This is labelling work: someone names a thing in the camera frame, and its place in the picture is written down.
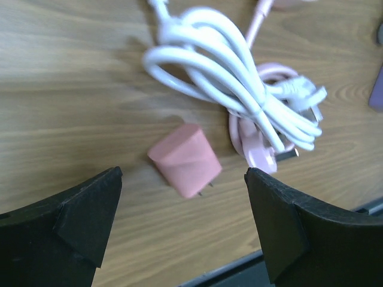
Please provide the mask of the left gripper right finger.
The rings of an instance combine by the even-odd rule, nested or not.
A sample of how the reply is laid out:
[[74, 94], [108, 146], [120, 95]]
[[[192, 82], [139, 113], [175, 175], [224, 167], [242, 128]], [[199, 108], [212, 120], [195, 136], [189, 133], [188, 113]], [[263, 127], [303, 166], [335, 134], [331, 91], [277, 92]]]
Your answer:
[[381, 286], [382, 219], [245, 174], [269, 280], [276, 286]]

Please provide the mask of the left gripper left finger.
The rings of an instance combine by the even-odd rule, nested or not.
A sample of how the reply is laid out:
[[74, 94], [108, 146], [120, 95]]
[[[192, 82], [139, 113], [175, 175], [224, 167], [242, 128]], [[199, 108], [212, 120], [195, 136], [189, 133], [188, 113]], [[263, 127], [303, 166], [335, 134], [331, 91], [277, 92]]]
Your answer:
[[122, 188], [119, 167], [1, 214], [1, 286], [91, 286]]

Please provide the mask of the pink plug adapter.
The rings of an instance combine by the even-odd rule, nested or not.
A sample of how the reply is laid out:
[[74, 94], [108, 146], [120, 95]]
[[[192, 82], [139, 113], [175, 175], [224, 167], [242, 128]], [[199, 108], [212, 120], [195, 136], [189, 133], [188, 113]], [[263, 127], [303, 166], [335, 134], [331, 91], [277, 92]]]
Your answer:
[[148, 157], [179, 195], [199, 194], [222, 171], [202, 128], [187, 123], [150, 148]]

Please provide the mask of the purple power strip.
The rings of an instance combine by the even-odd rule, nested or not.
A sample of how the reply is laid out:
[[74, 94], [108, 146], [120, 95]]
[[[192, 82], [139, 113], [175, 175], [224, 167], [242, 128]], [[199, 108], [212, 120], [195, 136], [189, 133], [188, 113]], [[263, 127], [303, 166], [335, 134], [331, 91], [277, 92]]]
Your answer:
[[370, 108], [383, 111], [383, 66], [381, 66], [368, 101]]

